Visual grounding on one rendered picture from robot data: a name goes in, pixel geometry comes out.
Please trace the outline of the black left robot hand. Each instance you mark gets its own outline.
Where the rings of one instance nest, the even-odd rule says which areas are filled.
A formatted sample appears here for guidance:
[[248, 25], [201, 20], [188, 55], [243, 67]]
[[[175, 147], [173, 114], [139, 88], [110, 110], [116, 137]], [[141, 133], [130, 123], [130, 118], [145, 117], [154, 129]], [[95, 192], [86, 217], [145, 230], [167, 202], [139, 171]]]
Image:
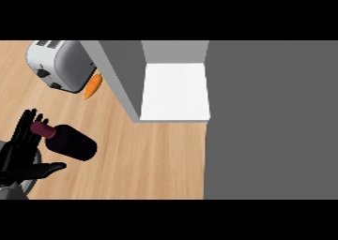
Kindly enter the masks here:
[[27, 110], [20, 118], [12, 139], [0, 150], [0, 188], [25, 180], [43, 179], [52, 173], [67, 168], [64, 162], [37, 163], [34, 157], [42, 137], [31, 132], [33, 123], [48, 124], [37, 109]]

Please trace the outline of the dark red wine bottle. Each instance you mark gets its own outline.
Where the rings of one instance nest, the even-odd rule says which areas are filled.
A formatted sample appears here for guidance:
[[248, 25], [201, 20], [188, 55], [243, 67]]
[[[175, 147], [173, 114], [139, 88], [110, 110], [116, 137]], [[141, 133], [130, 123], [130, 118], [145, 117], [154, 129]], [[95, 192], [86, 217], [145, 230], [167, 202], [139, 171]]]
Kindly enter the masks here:
[[48, 148], [70, 158], [86, 161], [98, 153], [98, 143], [68, 125], [52, 127], [34, 122], [31, 132], [46, 138]]

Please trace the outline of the grey open cabinet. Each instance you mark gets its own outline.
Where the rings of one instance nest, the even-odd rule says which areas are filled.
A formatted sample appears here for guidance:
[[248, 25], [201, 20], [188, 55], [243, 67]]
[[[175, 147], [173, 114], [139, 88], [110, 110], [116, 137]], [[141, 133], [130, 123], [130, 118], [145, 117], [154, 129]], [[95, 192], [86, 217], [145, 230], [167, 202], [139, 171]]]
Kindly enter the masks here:
[[207, 40], [84, 40], [110, 88], [136, 123], [206, 123]]

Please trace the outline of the dark grey cabinet door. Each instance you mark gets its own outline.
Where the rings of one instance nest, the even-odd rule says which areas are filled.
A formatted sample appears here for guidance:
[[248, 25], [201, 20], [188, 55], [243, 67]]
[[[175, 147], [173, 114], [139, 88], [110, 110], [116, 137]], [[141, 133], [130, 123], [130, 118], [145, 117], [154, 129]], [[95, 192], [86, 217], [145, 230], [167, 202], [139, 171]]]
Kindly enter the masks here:
[[214, 41], [209, 199], [338, 199], [338, 41]]

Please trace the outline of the orange carrot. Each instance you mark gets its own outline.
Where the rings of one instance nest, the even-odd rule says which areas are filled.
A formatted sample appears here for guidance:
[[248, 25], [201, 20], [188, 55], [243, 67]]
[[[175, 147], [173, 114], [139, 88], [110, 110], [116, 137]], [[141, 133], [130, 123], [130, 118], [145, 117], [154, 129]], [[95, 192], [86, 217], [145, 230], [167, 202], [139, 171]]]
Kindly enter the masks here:
[[96, 74], [86, 85], [83, 99], [89, 99], [98, 92], [102, 85], [102, 74]]

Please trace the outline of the white toaster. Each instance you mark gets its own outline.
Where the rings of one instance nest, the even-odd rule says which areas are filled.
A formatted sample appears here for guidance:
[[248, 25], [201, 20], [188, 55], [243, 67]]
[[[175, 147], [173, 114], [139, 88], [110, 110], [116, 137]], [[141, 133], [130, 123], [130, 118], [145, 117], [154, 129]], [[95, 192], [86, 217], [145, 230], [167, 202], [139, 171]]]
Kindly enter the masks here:
[[83, 90], [98, 69], [79, 40], [34, 40], [25, 59], [42, 81], [74, 94]]

